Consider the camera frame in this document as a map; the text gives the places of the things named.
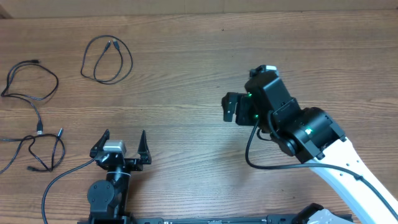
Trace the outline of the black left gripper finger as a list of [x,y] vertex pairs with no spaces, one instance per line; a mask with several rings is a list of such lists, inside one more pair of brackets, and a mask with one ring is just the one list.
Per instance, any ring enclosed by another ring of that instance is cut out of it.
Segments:
[[97,154],[103,151],[106,141],[109,139],[109,130],[107,129],[97,143],[90,149],[90,157],[95,158]]
[[137,153],[140,155],[141,164],[152,164],[152,157],[147,145],[146,131],[143,130]]

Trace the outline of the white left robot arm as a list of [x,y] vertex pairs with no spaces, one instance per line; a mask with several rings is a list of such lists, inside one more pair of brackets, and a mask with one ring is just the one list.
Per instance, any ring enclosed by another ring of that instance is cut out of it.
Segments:
[[88,189],[90,203],[89,223],[135,223],[133,215],[126,211],[129,183],[132,172],[143,170],[152,163],[143,131],[137,153],[139,158],[126,158],[126,146],[122,140],[110,140],[106,130],[90,149],[90,157],[106,171],[106,178],[94,182]]

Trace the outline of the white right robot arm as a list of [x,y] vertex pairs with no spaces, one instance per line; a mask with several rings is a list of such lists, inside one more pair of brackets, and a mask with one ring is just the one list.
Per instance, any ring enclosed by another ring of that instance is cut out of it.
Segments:
[[270,136],[296,164],[260,166],[259,170],[308,168],[320,176],[362,223],[397,223],[397,200],[368,169],[343,129],[324,110],[301,108],[275,66],[250,70],[245,93],[228,92],[221,100],[223,119],[250,126],[250,137]]

